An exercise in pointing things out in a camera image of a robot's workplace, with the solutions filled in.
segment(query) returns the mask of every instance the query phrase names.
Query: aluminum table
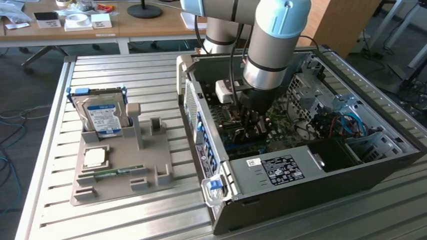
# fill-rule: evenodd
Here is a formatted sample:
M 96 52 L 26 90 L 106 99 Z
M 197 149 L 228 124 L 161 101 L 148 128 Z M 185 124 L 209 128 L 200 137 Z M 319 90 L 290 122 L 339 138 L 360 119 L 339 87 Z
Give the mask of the aluminum table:
M 82 56 L 62 65 L 50 116 L 30 180 L 16 240 L 257 240 L 257 239 L 417 239 L 427 235 L 427 159 L 360 192 L 249 228 L 212 235 L 176 96 L 176 57 L 189 52 Z M 360 75 L 327 57 L 381 104 L 387 98 L 360 81 Z M 65 98 L 65 88 L 128 88 L 128 101 L 140 103 L 140 120 L 158 116 L 166 137 L 176 187 L 113 200 L 72 206 L 72 180 L 81 122 Z M 381 105 L 427 144 L 416 122 Z

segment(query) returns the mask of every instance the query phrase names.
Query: hard drive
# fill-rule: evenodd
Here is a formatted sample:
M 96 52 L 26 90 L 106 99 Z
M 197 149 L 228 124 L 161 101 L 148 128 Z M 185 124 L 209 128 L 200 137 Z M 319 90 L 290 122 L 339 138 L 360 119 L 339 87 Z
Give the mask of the hard drive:
M 100 138 L 109 138 L 121 134 L 121 128 L 128 127 L 126 89 L 122 87 L 108 89 L 76 88 L 73 93 L 66 89 L 70 101 L 86 132 L 94 131 Z

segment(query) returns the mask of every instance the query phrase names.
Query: tape roll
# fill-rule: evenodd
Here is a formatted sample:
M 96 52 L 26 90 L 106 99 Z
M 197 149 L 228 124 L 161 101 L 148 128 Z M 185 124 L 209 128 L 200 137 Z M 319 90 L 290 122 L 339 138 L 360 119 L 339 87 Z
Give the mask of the tape roll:
M 88 24 L 88 16 L 81 14 L 81 13 L 76 13 L 76 14 L 70 14 L 65 17 L 65 21 L 68 24 L 72 25 L 77 25 L 77 26 L 82 26 Z
M 58 0 L 56 0 L 54 2 L 56 2 L 56 5 L 57 5 L 58 7 L 68 7 L 69 4 L 72 4 L 73 0 L 66 0 L 66 1 L 58 1 Z

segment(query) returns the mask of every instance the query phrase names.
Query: lamp base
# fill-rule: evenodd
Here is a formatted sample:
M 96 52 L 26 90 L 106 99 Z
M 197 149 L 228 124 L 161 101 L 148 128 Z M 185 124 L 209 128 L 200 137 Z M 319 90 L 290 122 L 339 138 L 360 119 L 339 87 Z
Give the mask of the lamp base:
M 126 13 L 138 19 L 153 19 L 161 15 L 162 11 L 153 5 L 145 5 L 145 9 L 142 9 L 141 5 L 137 4 L 126 8 Z

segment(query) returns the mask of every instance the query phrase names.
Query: blue hard drive label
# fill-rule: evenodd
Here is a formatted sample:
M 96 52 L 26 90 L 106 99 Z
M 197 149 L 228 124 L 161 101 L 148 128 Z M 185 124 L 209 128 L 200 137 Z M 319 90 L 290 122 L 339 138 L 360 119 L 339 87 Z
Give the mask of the blue hard drive label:
M 97 133 L 105 137 L 114 136 L 121 130 L 118 117 L 114 116 L 113 104 L 92 105 L 86 107 L 88 115 Z
M 304 178 L 304 174 L 290 155 L 262 160 L 260 163 L 274 186 Z

